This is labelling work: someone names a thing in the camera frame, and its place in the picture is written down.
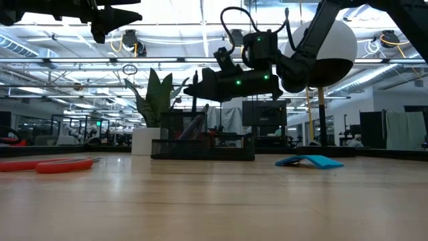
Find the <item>potted plant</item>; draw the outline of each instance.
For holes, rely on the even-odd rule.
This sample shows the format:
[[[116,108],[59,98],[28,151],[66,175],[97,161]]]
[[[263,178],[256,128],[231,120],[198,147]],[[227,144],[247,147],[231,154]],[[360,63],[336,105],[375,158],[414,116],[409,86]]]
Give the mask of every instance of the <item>potted plant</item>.
[[[150,69],[148,77],[148,86],[146,98],[143,98],[129,81],[125,80],[125,85],[135,94],[137,111],[142,115],[146,121],[147,128],[134,129],[132,132],[132,154],[133,155],[150,155],[152,139],[159,139],[161,113],[172,110],[171,100],[177,97],[186,84],[189,78],[183,80],[181,85],[174,90],[173,87],[173,74],[166,76],[163,81],[155,70]]]

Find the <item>white plant pot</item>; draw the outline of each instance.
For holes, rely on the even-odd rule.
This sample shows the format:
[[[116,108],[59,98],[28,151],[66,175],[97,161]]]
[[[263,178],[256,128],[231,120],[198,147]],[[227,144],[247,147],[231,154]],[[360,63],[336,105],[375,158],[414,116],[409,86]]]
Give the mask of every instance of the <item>white plant pot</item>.
[[[137,128],[132,131],[133,155],[152,155],[152,140],[159,139],[159,128]]]

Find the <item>mesh desk organizer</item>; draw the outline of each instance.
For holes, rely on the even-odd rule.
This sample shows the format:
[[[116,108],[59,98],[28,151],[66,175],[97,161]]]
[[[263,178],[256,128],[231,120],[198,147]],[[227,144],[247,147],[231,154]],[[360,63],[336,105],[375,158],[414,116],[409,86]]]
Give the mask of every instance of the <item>mesh desk organizer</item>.
[[[251,134],[211,134],[206,112],[166,112],[160,139],[152,140],[152,159],[254,161]]]

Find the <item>orange ring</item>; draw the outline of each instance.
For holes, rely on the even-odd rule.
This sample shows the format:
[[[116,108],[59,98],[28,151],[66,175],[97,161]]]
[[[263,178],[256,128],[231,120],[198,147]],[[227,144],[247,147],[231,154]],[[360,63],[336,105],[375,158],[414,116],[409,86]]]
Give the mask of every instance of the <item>orange ring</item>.
[[[0,163],[0,171],[27,171],[34,170],[37,164],[52,161],[69,161],[74,158],[57,158],[39,161],[5,161]]]
[[[83,160],[55,161],[48,163],[39,163],[35,167],[37,173],[65,173],[70,171],[80,171],[89,169],[94,164],[92,158]]]

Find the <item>blue towel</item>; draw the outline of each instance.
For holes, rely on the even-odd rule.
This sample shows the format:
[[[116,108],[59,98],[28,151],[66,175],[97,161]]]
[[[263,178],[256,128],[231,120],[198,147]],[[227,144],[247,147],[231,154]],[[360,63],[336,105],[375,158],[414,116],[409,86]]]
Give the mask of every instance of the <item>blue towel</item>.
[[[331,169],[331,168],[343,167],[343,163],[340,163],[338,161],[332,160],[328,157],[321,156],[321,155],[301,155],[301,156],[289,157],[287,159],[277,161],[275,165],[276,166],[289,165],[304,159],[307,159],[310,162],[312,162],[318,169]]]

